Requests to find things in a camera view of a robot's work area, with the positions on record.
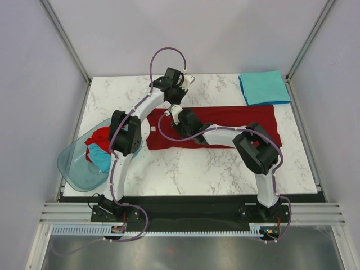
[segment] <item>red cloth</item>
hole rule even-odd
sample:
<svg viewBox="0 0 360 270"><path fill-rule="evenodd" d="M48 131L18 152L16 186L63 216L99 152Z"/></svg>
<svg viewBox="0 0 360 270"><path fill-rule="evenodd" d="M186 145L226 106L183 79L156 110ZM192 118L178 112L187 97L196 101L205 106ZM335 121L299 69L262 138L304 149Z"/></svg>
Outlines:
<svg viewBox="0 0 360 270"><path fill-rule="evenodd" d="M214 123L229 127L248 125L251 122L259 123L266 132L281 146L280 135L277 133L277 123L273 105L261 106L224 106L224 107L194 107L196 116L203 123ZM227 148L221 145L200 145L193 140L173 142L164 138L158 130L159 118L166 109L155 109L147 117L150 123L150 135L146 140L150 150L180 148ZM161 121L161 130L169 137L181 139L180 135L171 126L173 118L164 117Z"/></svg>
<svg viewBox="0 0 360 270"><path fill-rule="evenodd" d="M94 131L91 138L85 141L87 146L91 145L92 143L96 143L98 147L106 151L109 155L109 134L110 134L110 127L103 127L99 128L98 130ZM89 154L89 147L86 148L86 160L91 162L91 159L88 157Z"/></svg>

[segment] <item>teal towel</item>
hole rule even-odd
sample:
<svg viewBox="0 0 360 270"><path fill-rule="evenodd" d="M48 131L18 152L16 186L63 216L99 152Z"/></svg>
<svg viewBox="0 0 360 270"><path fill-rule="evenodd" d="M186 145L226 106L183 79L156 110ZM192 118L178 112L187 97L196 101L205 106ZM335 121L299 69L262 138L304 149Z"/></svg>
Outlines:
<svg viewBox="0 0 360 270"><path fill-rule="evenodd" d="M291 101L279 70L241 73L238 78L248 105L284 104Z"/></svg>
<svg viewBox="0 0 360 270"><path fill-rule="evenodd" d="M111 165L111 156L101 149L96 143L89 146L88 157L91 159L101 172L108 173Z"/></svg>

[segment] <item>white marble surface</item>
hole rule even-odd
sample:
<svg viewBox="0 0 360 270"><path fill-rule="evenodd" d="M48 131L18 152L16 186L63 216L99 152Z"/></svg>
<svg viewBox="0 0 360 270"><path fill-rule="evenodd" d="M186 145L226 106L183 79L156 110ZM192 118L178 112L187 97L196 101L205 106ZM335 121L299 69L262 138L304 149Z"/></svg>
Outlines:
<svg viewBox="0 0 360 270"><path fill-rule="evenodd" d="M182 107L245 106L238 74L195 75L195 82L182 100ZM79 136L111 117L114 110L125 110L147 91L149 76L94 78L89 92ZM275 105L281 150L285 162L277 171L278 191L283 194L316 193L307 157L295 123L291 105ZM102 193L102 185L90 192L76 192L66 184L64 196ZM125 182L130 195L224 195L256 194L253 173L235 149L170 148L150 151L143 147L132 161Z"/></svg>

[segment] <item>cable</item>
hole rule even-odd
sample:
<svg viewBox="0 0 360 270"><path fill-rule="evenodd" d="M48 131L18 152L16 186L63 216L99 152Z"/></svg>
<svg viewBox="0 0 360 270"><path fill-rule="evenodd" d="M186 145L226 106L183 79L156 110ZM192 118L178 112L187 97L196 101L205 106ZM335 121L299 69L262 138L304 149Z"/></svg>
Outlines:
<svg viewBox="0 0 360 270"><path fill-rule="evenodd" d="M65 256L69 256L71 254L74 254L75 252L79 251L79 250L82 250L84 248L87 248L88 246L94 244L94 243L97 243L97 242L100 242L100 241L103 241L104 239L103 238L97 238L95 240L92 240L90 241L89 243L73 250L73 251L70 251L70 252L66 252L66 253L60 253L60 252L57 252L55 249L54 249L54 246L53 246L53 241L51 241L51 244L50 244L50 249L51 251L56 255L56 256L59 256L59 257L65 257Z"/></svg>
<svg viewBox="0 0 360 270"><path fill-rule="evenodd" d="M126 212L124 212L123 226L126 228Z"/></svg>
<svg viewBox="0 0 360 270"><path fill-rule="evenodd" d="M181 51L179 51L178 49L173 48L173 47L164 47L164 48L159 49L158 51L155 52L155 54L153 55L153 57L152 57L152 59L150 61L150 70L149 70L150 94L152 94L152 90L154 89L154 81L152 80L152 63L154 62L154 59L155 59L156 55L158 55L159 52L164 51L164 50L173 50L173 51L176 51L176 52L180 53L181 57L184 60L184 70L186 70L186 59L185 59L185 56L183 55L183 53Z"/></svg>
<svg viewBox="0 0 360 270"><path fill-rule="evenodd" d="M281 235L281 229L280 229L280 227L279 227L279 236L278 236L278 237L273 237L273 236L271 236L269 233L267 233L266 235L269 236L270 238L273 238L273 239L275 239L275 240L278 240L279 237L280 237L280 235Z"/></svg>
<svg viewBox="0 0 360 270"><path fill-rule="evenodd" d="M276 230L280 228L280 224L281 224L281 220L280 220L280 217L277 216L277 225L276 225Z"/></svg>
<svg viewBox="0 0 360 270"><path fill-rule="evenodd" d="M159 50L157 50L155 52L155 54L153 55L151 61L150 61L150 72L149 72L149 76L150 76L150 94L152 94L153 92L153 89L154 89L154 81L152 79L152 63L154 62L154 59L156 57L156 55L158 55L159 52L163 51L163 50L173 50L173 51L176 51L178 53L180 53L180 55L182 56L183 60L184 60L184 70L186 70L186 59L185 59L185 56L183 55L183 53L181 51L179 51L178 49L176 48L172 48L172 47L164 47L164 48L161 48ZM109 152L111 152L112 154L114 154L116 160L114 161L114 164L112 165L112 169L111 169L111 173L110 173L110 193L111 193L111 197L112 197L112 200L114 201L114 203L116 203L117 205L119 206L122 206L122 207L133 207L133 208L137 208L139 209L140 211L142 211L145 215L145 218L146 218L146 223L145 223L145 226L144 226L144 229L137 235L135 235L134 237L131 237L131 238L128 238L128 239L118 239L118 240L108 240L108 241L113 241L113 242L129 242L129 241L133 241L133 240L136 240L138 238L140 238L142 236L142 234L145 232L145 230L147 229L147 226L149 225L149 217L147 216L147 213L145 212L145 210L138 206L138 205L133 205L133 204L121 204L119 203L116 198L115 198L115 195L114 195L114 190L113 190L113 176L114 176L114 170L115 170L115 166L116 166L116 163L118 162L118 155L115 153L115 151L113 150L113 144L114 144L114 141L115 141L115 138L117 137L117 135L119 134L120 130L122 129L124 123L126 122L126 120L135 112L135 110L149 97L149 95L146 95L142 100L140 100L138 102L138 104L136 104L134 106L134 109L131 109L131 111L124 117L124 119L121 121L121 123L119 124L118 128L116 129L114 135L112 136L111 140L110 140L110 144L109 144ZM98 239L95 239L91 242L89 242L88 244L86 245L83 245L71 252L68 252L68 253L59 253L57 252L56 250L54 250L53 248L53 245L51 244L51 250L52 252L57 255L57 256L60 256L60 257L64 257L64 256L68 256L68 255L71 255L71 254L74 254L75 252L81 250L81 249L84 249L86 248L87 246L89 245L92 245L96 242L99 242L99 241L102 241L104 240L105 238L98 238Z"/></svg>
<svg viewBox="0 0 360 270"><path fill-rule="evenodd" d="M163 50L174 50L178 53L180 53L180 55L182 56L183 60L184 60L184 70L186 70L186 59L184 57L184 55L182 54L181 51L179 51L178 49L175 49L175 48L172 48L172 47L164 47L164 48L161 48L159 49L158 51L155 52L155 54L153 55L151 61L150 61L150 72L149 72L149 75L150 75L150 94L152 94L153 92L153 89L154 89L154 81L152 79L152 64L154 62L154 59L156 57L156 55L158 55L159 52L163 51ZM114 176L114 170L115 170L115 166L118 162L118 155L115 153L115 151L113 150L113 144L114 144L114 141L115 141L115 138L117 137L117 135L119 134L120 130L122 129L123 125L125 124L126 120L136 111L136 109L149 97L149 95L146 95L142 100L140 100L140 102L138 104L136 104L134 106L133 109L131 109L131 111L124 117L124 119L121 121L121 123L119 124L118 128L116 129L114 135L112 136L111 138L111 141L110 141L110 144L109 144L109 152L111 152L114 156L115 156L115 160L114 160L114 163L112 165L112 168L111 168L111 172L110 172L110 193L111 193L111 197L112 197L112 200L114 201L114 203L116 203L117 205L121 206L121 207L133 207L133 208L137 208L139 209L141 212L144 213L145 215L145 218L146 218L146 223L145 223L145 226L144 226L144 229L137 235L135 235L134 237L131 237L131 238L128 238L128 239L118 239L118 240L113 240L115 242L128 242L128 241L133 241L133 240L136 240L136 239L139 239L142 234L146 231L147 229L147 226L149 225L149 217L147 216L147 213L145 212L145 210L138 206L138 205L133 205L133 204L121 204L119 203L117 200L116 200L116 197L114 195L114 189L113 189L113 176Z"/></svg>
<svg viewBox="0 0 360 270"><path fill-rule="evenodd" d="M199 135L202 135L204 134L205 132L209 132L209 131L215 131L217 129L222 129L222 130L227 130L227 131L241 131L241 132L250 132L250 133L253 133L253 134L256 134L258 135L260 138L262 138L263 140L265 140L266 142L270 143L274 148L275 150L278 152L278 154L280 155L280 162L275 166L275 168L272 170L272 182L273 182L273 188L274 188L274 193L280 198L280 199L283 199L283 200L286 200L287 203L289 204L289 221L286 225L286 228L284 230L284 232L282 233L281 236L279 236L279 238L277 240L280 240L287 232L287 230L289 229L289 226L290 226L290 223L291 223L291 217L292 217L292 211L291 211L291 202L289 200L289 198L287 197L284 197L284 196L281 196L277 193L277 188L276 188L276 179L275 179L275 172L276 170L284 163L284 156L280 150L280 148L276 145L276 143L274 143L271 139L269 139L268 137L266 137L264 134L260 133L260 132L257 132L255 130L252 130L252 129L247 129L247 128L236 128L236 127L216 127L216 128L208 128L206 130L203 130L203 131L200 131L190 137L187 137L187 138L183 138L183 139L174 139L174 138L170 138L168 137L162 130L161 130L161 121L162 119L165 117L165 113L159 118L159 121L157 122L157 128L159 129L159 132L162 136L164 136L166 139L170 140L170 141L173 141L173 142L184 142L184 141L188 141L188 140L191 140ZM269 243L269 242L277 242L277 240L270 240L270 241L267 241L265 243Z"/></svg>
<svg viewBox="0 0 360 270"><path fill-rule="evenodd" d="M100 194L99 194L99 193L94 193L94 194L91 196L91 198L94 197L96 194L100 197ZM89 207L91 210L93 210L93 207L90 206L90 199L88 200L88 207Z"/></svg>

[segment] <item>white wall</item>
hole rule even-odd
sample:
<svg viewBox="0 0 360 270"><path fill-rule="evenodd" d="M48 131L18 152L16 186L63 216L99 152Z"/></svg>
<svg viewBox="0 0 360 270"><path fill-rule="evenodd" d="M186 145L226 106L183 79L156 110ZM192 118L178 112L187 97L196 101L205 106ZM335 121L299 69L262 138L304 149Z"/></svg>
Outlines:
<svg viewBox="0 0 360 270"><path fill-rule="evenodd" d="M0 269L20 270L86 84L38 1L0 1L0 37Z"/></svg>
<svg viewBox="0 0 360 270"><path fill-rule="evenodd" d="M294 75L320 175L360 251L360 1L338 1Z"/></svg>
<svg viewBox="0 0 360 270"><path fill-rule="evenodd" d="M198 73L291 67L326 0L49 0L91 76L145 75L172 46ZM175 52L155 74L182 67Z"/></svg>

